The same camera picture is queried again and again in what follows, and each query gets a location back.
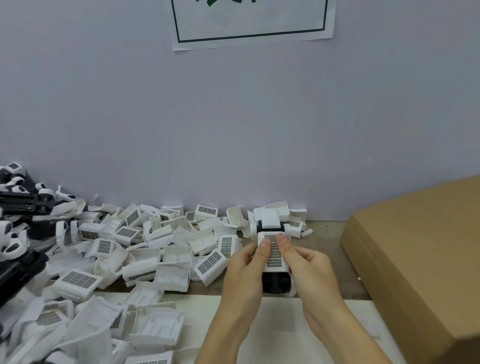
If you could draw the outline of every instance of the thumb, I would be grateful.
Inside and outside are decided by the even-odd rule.
[[[294,246],[291,242],[287,239],[284,233],[279,233],[276,236],[276,243],[282,258],[286,261],[286,263],[292,269],[292,272],[297,269],[301,264],[305,263],[305,259],[303,259],[300,254],[297,253]]]
[[[268,257],[270,256],[270,247],[271,242],[268,238],[263,238],[258,245],[258,248],[253,255],[252,261],[249,264],[249,266],[251,266],[252,269],[254,269],[257,273],[262,273],[264,271]]]

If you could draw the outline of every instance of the finger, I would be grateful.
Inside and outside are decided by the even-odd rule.
[[[288,241],[284,233],[281,232],[277,234],[276,243],[280,254],[290,266],[292,271],[299,268],[300,265],[305,263],[305,259],[303,259],[299,253],[297,253],[295,247],[290,243],[290,241]]]
[[[314,260],[319,254],[319,252],[315,250],[310,250],[310,249],[302,248],[299,246],[295,246],[295,250],[297,251],[298,254],[300,254],[300,256],[303,259],[307,260],[308,262],[311,262],[312,260]]]
[[[258,245],[255,255],[253,256],[252,262],[248,265],[251,269],[257,274],[261,274],[264,271],[265,265],[267,264],[268,257],[270,256],[270,247],[272,243],[270,239],[263,238],[260,244]]]
[[[248,244],[230,257],[228,260],[228,266],[237,269],[245,268],[255,254],[255,250],[257,250],[257,244]]]

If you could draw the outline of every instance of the paper sign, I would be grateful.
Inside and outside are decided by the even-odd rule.
[[[331,38],[336,0],[165,0],[173,50]]]

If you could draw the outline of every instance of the white paper sheet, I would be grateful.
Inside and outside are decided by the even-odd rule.
[[[173,50],[325,39],[336,0],[165,0]]]
[[[115,304],[126,293],[101,295]],[[162,301],[174,301],[185,312],[185,322],[176,350],[199,347],[220,304],[220,296],[166,294]],[[406,364],[385,322],[372,301],[346,300],[361,322],[369,322],[380,336],[375,339],[393,364]],[[299,298],[264,297],[247,339],[243,342],[238,364],[333,364],[325,346],[313,335],[305,321]]]

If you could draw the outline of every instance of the green border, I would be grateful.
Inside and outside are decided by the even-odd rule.
[[[179,43],[190,43],[190,42],[204,42],[208,40],[222,40],[222,39],[239,39],[239,38],[255,38],[257,36],[280,36],[283,34],[299,34],[299,33],[312,33],[312,32],[322,32],[325,30],[325,22],[327,20],[327,5],[328,0],[325,0],[325,14],[324,14],[324,26],[323,28],[319,29],[309,29],[309,30],[296,30],[293,32],[278,32],[278,33],[263,33],[263,34],[248,34],[246,36],[221,36],[217,38],[203,38],[203,39],[187,39],[187,40],[180,40],[179,36],[179,28],[177,25],[177,16],[175,15],[175,5],[172,2],[172,9],[173,9],[173,18],[175,19],[175,29],[177,30],[177,40]]]

